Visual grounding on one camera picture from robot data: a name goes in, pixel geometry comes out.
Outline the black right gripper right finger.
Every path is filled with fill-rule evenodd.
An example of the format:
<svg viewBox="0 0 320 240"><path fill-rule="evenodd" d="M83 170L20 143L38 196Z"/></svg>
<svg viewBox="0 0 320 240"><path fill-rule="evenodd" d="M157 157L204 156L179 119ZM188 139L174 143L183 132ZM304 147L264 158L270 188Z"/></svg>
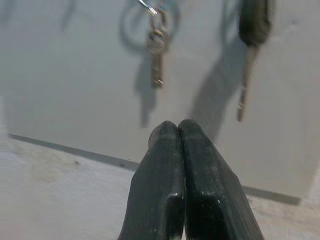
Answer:
<svg viewBox="0 0 320 240"><path fill-rule="evenodd" d="M178 125L184 160L188 240L262 240L241 183L196 122Z"/></svg>

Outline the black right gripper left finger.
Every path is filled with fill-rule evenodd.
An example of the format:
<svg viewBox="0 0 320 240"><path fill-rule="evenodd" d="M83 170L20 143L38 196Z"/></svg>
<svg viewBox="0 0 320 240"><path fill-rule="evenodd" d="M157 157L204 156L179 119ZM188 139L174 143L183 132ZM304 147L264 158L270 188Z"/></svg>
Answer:
<svg viewBox="0 0 320 240"><path fill-rule="evenodd" d="M177 126L164 121L154 128L136 169L118 239L180 240L186 206L185 172Z"/></svg>

